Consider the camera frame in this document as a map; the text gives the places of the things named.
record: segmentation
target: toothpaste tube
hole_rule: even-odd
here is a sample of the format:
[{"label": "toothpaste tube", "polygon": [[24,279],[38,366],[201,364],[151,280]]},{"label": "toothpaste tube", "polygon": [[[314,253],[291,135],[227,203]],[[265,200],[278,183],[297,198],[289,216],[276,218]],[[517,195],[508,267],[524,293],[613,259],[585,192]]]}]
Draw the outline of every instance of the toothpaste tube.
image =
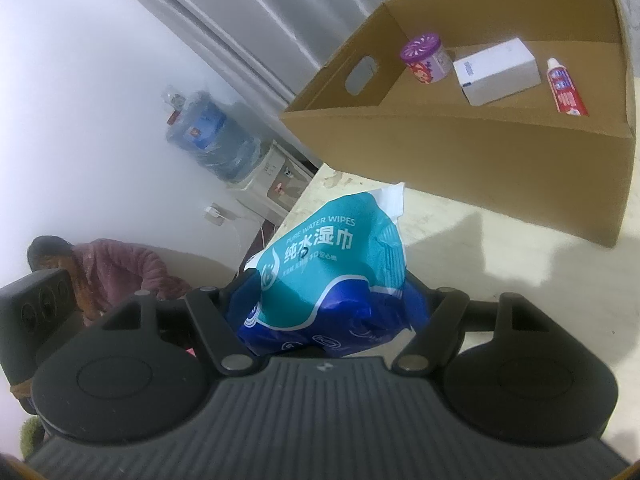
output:
[{"label": "toothpaste tube", "polygon": [[549,58],[546,65],[546,79],[551,86],[558,111],[568,115],[589,115],[566,67],[558,63],[555,57]]}]

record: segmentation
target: black hair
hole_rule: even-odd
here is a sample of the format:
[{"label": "black hair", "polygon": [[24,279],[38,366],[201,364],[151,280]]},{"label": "black hair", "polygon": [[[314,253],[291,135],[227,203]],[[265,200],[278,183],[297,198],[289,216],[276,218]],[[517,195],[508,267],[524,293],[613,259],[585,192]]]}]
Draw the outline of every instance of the black hair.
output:
[{"label": "black hair", "polygon": [[38,236],[27,249],[27,261],[31,270],[38,270],[44,256],[71,256],[73,245],[58,236]]}]

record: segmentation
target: ribbed gray surface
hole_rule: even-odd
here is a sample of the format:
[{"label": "ribbed gray surface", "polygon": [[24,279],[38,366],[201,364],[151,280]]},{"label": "ribbed gray surface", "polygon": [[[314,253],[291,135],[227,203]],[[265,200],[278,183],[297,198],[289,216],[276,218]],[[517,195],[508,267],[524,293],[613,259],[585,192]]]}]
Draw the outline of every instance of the ribbed gray surface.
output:
[{"label": "ribbed gray surface", "polygon": [[127,447],[54,438],[28,463],[49,480],[605,480],[626,467],[595,439],[527,449],[476,433],[382,359],[325,363],[273,358],[169,434]]}]

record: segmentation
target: gray curtain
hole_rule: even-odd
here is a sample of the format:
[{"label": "gray curtain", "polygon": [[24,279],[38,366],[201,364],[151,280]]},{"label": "gray curtain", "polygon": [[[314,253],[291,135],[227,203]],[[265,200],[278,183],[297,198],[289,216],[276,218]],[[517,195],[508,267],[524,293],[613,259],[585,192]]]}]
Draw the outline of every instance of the gray curtain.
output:
[{"label": "gray curtain", "polygon": [[[383,0],[139,1],[286,142],[317,160],[284,127],[278,113]],[[635,35],[638,0],[620,1]]]}]

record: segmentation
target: box handle hole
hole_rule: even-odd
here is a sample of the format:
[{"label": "box handle hole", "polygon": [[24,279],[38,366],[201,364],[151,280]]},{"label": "box handle hole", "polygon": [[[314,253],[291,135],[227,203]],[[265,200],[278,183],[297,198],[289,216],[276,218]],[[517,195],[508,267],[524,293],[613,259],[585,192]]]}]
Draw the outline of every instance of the box handle hole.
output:
[{"label": "box handle hole", "polygon": [[376,60],[371,56],[365,56],[353,67],[344,82],[344,87],[351,95],[358,95],[377,71]]}]

